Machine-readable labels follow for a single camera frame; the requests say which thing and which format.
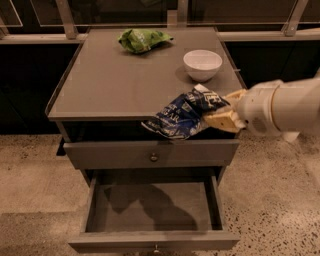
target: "cabinet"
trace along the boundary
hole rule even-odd
[[[242,88],[213,28],[161,29],[174,37],[143,55],[122,49],[122,30],[92,29],[47,107],[90,193],[80,235],[82,253],[230,249],[218,183],[239,144],[209,128],[172,141],[141,127],[196,85],[183,55],[208,49],[223,58],[204,85],[221,95]]]

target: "open drawer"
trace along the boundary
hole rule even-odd
[[[69,244],[80,253],[230,249],[239,237],[226,230],[205,169],[95,171],[81,233]]]

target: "drawer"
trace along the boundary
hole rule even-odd
[[[95,171],[79,236],[79,253],[228,250],[239,237],[226,230],[214,176],[178,168]]]
[[[167,138],[150,132],[141,120],[131,121],[68,121],[62,122],[63,130],[71,142],[94,141],[166,141]],[[234,139],[234,133],[209,127],[192,136],[191,140]]]
[[[229,165],[239,141],[118,141],[66,143],[76,169],[121,169]]]

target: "white bowl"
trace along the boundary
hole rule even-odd
[[[189,76],[197,82],[212,78],[222,65],[221,57],[215,52],[194,50],[183,57],[184,67]]]

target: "glass pane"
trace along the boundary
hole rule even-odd
[[[192,0],[188,20],[202,24],[276,24],[288,20],[296,0]]]
[[[0,27],[21,26],[21,20],[11,0],[0,0]]]
[[[55,0],[31,0],[40,26],[62,26]]]
[[[31,0],[41,26],[60,26],[55,0]],[[165,0],[68,0],[76,25],[162,24]]]
[[[300,23],[315,23],[320,25],[320,1],[309,0],[309,3],[304,10]]]

